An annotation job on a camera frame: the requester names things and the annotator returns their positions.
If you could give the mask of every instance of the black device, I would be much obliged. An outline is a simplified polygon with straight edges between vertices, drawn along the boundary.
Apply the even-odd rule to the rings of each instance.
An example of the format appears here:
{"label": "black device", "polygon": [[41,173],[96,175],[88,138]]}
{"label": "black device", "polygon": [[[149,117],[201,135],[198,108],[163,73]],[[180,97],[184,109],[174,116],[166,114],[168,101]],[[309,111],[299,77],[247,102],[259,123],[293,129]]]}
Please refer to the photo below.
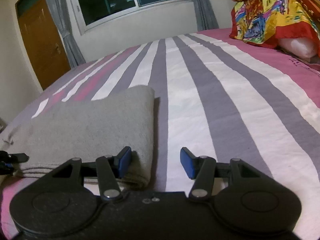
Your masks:
{"label": "black device", "polygon": [[[124,191],[131,149],[95,163],[73,158],[20,191],[10,214],[20,231],[15,240],[297,240],[292,230],[301,213],[289,189],[240,159],[217,163],[195,157],[187,148],[181,163],[196,179],[184,192]],[[83,187],[97,177],[101,196]],[[215,178],[228,186],[212,196]]]}
{"label": "black device", "polygon": [[8,175],[14,172],[12,164],[25,163],[29,160],[29,156],[25,153],[8,154],[0,151],[0,175]]}

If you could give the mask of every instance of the gray towel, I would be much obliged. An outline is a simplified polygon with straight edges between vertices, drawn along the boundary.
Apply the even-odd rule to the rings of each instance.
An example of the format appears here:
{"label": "gray towel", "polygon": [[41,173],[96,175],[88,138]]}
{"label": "gray towel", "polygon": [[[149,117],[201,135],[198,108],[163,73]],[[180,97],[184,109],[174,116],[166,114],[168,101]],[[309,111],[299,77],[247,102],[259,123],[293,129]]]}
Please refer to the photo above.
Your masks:
{"label": "gray towel", "polygon": [[130,146],[132,163],[119,183],[143,188],[151,174],[153,104],[154,91],[147,86],[129,88],[103,100],[60,103],[29,123],[5,131],[0,148],[30,156],[17,167],[16,176],[39,178],[73,157],[94,162]]}

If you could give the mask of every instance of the brown door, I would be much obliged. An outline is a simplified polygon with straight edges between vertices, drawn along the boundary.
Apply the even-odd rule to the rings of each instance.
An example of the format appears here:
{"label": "brown door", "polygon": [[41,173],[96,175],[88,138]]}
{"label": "brown door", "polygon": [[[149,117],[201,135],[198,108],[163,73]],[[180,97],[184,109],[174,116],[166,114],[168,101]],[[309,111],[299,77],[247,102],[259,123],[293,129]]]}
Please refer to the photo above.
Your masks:
{"label": "brown door", "polygon": [[18,19],[33,70],[43,89],[70,70],[67,55],[45,0],[37,1]]}

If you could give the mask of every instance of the curtain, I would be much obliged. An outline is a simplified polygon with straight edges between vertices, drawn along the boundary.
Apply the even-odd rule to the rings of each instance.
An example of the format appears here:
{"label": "curtain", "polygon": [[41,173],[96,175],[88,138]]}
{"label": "curtain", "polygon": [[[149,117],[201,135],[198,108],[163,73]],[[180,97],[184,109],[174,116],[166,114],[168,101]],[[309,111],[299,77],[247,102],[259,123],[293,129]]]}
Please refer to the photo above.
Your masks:
{"label": "curtain", "polygon": [[66,0],[46,0],[53,21],[58,28],[71,68],[85,63],[84,57],[72,35]]}
{"label": "curtain", "polygon": [[210,0],[193,0],[195,4],[198,31],[218,29]]}

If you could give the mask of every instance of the blue clip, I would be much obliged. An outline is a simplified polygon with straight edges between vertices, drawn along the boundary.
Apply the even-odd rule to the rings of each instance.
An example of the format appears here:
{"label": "blue clip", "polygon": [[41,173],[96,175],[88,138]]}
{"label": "blue clip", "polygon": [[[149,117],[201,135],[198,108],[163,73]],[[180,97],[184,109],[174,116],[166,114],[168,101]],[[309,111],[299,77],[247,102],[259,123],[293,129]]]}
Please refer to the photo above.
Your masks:
{"label": "blue clip", "polygon": [[199,161],[187,147],[183,147],[180,151],[180,162],[187,176],[190,179],[195,179],[200,170]]}
{"label": "blue clip", "polygon": [[131,153],[131,148],[129,146],[126,146],[117,156],[114,157],[113,164],[118,171],[118,177],[120,179],[123,178],[128,171],[129,165],[131,163]]}

